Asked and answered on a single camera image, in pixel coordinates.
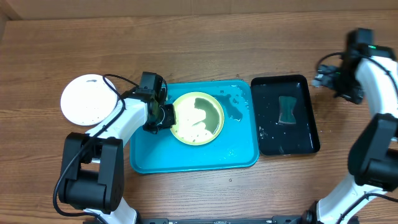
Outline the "yellow plate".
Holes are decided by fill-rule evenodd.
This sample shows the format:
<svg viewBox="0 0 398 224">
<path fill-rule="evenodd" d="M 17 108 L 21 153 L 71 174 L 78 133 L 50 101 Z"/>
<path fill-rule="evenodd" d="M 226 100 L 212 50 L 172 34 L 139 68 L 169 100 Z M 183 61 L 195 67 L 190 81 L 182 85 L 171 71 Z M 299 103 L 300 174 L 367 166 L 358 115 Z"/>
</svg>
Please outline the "yellow plate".
<svg viewBox="0 0 398 224">
<path fill-rule="evenodd" d="M 190 92 L 174 102 L 175 124 L 171 132 L 179 141 L 201 146 L 215 140 L 224 126 L 224 111 L 219 101 L 203 92 Z"/>
</svg>

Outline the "dark green sponge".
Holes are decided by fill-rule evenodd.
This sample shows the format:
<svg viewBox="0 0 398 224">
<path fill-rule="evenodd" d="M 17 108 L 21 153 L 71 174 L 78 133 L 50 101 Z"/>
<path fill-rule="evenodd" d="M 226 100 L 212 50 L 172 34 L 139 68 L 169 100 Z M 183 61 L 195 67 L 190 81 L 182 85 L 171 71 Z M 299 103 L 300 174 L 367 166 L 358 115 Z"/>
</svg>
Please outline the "dark green sponge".
<svg viewBox="0 0 398 224">
<path fill-rule="evenodd" d="M 297 99 L 292 96 L 279 96 L 279 121 L 280 124 L 295 124 L 294 108 Z"/>
</svg>

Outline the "white plate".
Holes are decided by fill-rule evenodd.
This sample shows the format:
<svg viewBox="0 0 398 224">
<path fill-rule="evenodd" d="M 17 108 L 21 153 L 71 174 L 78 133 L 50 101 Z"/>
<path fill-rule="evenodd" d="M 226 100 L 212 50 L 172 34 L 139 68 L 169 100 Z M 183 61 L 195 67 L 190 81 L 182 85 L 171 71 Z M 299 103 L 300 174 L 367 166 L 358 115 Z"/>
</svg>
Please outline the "white plate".
<svg viewBox="0 0 398 224">
<path fill-rule="evenodd" d="M 60 98 L 61 111 L 70 122 L 92 126 L 108 117 L 118 102 L 116 87 L 107 78 L 86 74 L 72 80 Z"/>
</svg>

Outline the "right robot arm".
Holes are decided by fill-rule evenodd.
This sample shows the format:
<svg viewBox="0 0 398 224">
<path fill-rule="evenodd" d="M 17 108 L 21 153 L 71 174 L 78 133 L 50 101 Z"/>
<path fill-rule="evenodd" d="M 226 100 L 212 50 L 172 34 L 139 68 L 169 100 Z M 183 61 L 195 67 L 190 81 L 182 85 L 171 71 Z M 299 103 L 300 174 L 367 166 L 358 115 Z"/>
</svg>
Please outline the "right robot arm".
<svg viewBox="0 0 398 224">
<path fill-rule="evenodd" d="M 340 68 L 319 70 L 316 81 L 353 100 L 354 88 L 368 99 L 371 120 L 353 144 L 348 174 L 325 198 L 312 204 L 294 223 L 357 223 L 356 214 L 375 198 L 397 188 L 397 60 L 388 48 L 370 45 L 365 52 L 341 54 Z"/>
</svg>

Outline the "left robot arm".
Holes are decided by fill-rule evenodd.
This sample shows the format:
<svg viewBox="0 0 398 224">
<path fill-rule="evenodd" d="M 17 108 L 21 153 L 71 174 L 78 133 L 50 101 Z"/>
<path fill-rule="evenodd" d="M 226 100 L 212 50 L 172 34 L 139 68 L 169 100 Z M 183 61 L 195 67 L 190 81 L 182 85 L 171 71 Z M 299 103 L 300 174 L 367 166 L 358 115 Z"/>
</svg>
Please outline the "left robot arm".
<svg viewBox="0 0 398 224">
<path fill-rule="evenodd" d="M 175 124 L 171 104 L 134 98 L 118 101 L 100 124 L 70 133 L 63 148 L 53 207 L 65 217 L 91 216 L 100 223 L 135 223 L 137 212 L 123 198 L 124 147 L 140 128 L 157 133 Z"/>
</svg>

